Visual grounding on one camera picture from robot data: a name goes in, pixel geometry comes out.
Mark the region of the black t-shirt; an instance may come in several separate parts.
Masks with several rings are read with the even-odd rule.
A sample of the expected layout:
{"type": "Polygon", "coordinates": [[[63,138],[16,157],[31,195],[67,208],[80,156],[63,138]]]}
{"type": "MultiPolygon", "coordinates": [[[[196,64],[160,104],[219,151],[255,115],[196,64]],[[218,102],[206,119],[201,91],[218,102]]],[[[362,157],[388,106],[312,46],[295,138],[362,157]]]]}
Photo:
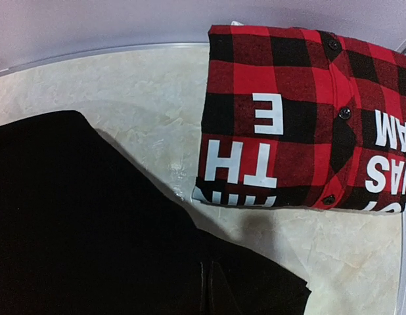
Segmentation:
{"type": "Polygon", "coordinates": [[[0,314],[303,314],[309,296],[198,229],[79,112],[0,126],[0,314]]]}

